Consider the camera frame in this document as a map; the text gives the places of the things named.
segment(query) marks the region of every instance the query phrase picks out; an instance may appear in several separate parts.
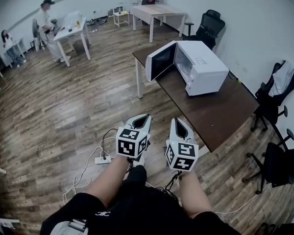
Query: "white sneaker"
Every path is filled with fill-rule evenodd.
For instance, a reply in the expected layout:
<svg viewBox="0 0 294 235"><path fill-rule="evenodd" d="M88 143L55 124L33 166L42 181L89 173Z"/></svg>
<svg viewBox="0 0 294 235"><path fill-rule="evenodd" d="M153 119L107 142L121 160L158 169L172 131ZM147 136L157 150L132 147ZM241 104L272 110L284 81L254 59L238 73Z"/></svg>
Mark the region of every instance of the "white sneaker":
<svg viewBox="0 0 294 235"><path fill-rule="evenodd" d="M145 165L145 158L143 155L141 155L141 158L139 159L139 161L133 161L133 167L136 167L138 165L142 165L144 166Z"/></svg>
<svg viewBox="0 0 294 235"><path fill-rule="evenodd" d="M61 57L60 61L61 61L61 63L63 63L64 62L64 58Z"/></svg>

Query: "power strip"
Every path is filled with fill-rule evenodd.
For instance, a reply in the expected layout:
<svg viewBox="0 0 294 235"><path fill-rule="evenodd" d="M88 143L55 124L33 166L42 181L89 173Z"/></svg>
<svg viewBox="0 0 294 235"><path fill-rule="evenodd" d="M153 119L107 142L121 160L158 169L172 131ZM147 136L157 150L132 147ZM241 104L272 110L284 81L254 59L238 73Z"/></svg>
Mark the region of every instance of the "power strip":
<svg viewBox="0 0 294 235"><path fill-rule="evenodd" d="M95 164L102 165L102 164L109 164L111 163L111 156L106 156L106 159L103 159L103 157L95 158Z"/></svg>

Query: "cap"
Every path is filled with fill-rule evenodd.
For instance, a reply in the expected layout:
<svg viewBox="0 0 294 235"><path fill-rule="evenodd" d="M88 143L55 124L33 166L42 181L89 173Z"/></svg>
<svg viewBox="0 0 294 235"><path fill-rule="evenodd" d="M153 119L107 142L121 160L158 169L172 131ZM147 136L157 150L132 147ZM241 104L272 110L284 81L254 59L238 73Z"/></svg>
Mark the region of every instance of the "cap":
<svg viewBox="0 0 294 235"><path fill-rule="evenodd" d="M44 2L43 2L43 3L55 4L55 2L54 2L54 1L52 1L52 0L44 0Z"/></svg>

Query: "white microwave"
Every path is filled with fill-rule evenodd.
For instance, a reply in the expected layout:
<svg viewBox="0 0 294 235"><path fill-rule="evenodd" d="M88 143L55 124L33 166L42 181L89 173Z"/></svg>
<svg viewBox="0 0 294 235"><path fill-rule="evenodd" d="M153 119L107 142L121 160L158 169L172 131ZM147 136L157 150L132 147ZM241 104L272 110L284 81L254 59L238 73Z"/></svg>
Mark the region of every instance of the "white microwave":
<svg viewBox="0 0 294 235"><path fill-rule="evenodd" d="M153 81L170 66L181 73L188 95L218 92L229 69L201 41L172 41L147 57L146 77Z"/></svg>

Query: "black office chair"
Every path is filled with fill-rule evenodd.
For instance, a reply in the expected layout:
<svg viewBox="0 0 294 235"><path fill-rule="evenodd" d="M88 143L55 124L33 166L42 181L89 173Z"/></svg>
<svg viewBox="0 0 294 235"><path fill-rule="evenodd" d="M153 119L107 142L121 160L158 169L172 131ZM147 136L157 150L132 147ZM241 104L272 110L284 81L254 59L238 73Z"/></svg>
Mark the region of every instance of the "black office chair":
<svg viewBox="0 0 294 235"><path fill-rule="evenodd" d="M280 147L287 140L294 140L294 135L290 129L287 129L288 136L283 139L279 144L272 142L268 143L265 156L265 162L262 164L257 157L248 153L247 157L252 157L260 168L260 171L250 178L243 178L244 183L249 182L252 178L261 175L260 190L256 194L261 194L264 189L265 180L272 183L272 187L283 186L286 184L294 183L294 152L289 152Z"/></svg>
<svg viewBox="0 0 294 235"><path fill-rule="evenodd" d="M202 15L200 26L196 35L191 36L193 23L185 23L188 26L188 36L183 37L187 41L203 41L211 50L216 45L216 38L224 28L225 22L220 19L220 13L215 10L208 10Z"/></svg>
<svg viewBox="0 0 294 235"><path fill-rule="evenodd" d="M274 65L274 68L268 83L267 84L262 83L259 90L255 94L257 102L259 103L259 107L254 112L254 114L256 115L256 121L254 123L254 126L250 129L251 131L254 131L256 129L259 119L262 121L262 123L265 126L263 131L267 131L268 127L266 125L264 118L266 118L270 122L270 124L276 124L279 116L283 114L285 117L288 116L288 108L284 106L284 111L279 113L279 106L282 104L283 100L287 97L287 95L294 90L294 74L289 85L287 86L286 90L282 94L269 96L269 92L272 86L274 85L273 74L275 74L279 69L281 69L284 63L285 61L283 61L282 64L276 63Z"/></svg>

